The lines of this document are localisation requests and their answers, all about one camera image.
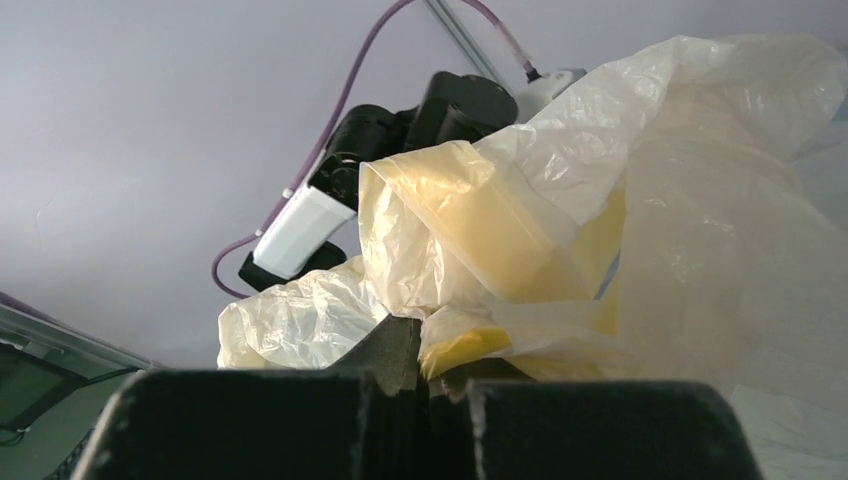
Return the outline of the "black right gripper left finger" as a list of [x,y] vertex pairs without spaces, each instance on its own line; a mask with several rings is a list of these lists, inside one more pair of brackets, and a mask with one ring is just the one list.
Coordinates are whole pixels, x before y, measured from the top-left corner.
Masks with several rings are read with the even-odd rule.
[[107,403],[77,479],[410,479],[420,326],[323,370],[156,370]]

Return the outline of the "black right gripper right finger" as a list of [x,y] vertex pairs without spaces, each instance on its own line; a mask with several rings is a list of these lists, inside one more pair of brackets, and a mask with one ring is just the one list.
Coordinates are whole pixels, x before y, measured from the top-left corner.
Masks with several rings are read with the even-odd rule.
[[538,381],[503,360],[430,385],[431,479],[758,479],[730,405],[686,381]]

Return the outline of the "translucent yellowish trash bag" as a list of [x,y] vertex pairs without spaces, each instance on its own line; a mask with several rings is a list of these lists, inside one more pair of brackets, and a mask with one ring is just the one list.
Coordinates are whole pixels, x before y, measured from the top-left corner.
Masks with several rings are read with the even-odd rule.
[[770,479],[847,475],[847,235],[793,163],[845,57],[806,34],[676,37],[524,124],[359,171],[358,256],[230,304],[224,369],[331,365],[387,315],[428,377],[696,380]]

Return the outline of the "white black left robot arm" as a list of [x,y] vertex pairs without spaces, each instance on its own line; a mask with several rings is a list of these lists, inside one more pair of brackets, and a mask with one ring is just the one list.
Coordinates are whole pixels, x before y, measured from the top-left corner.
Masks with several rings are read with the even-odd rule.
[[357,215],[361,165],[450,141],[476,142],[516,122],[518,105],[500,85],[475,75],[435,73],[421,101],[392,112],[350,109],[325,142],[317,167],[293,193],[238,276],[256,291],[284,285],[347,259],[330,237]]

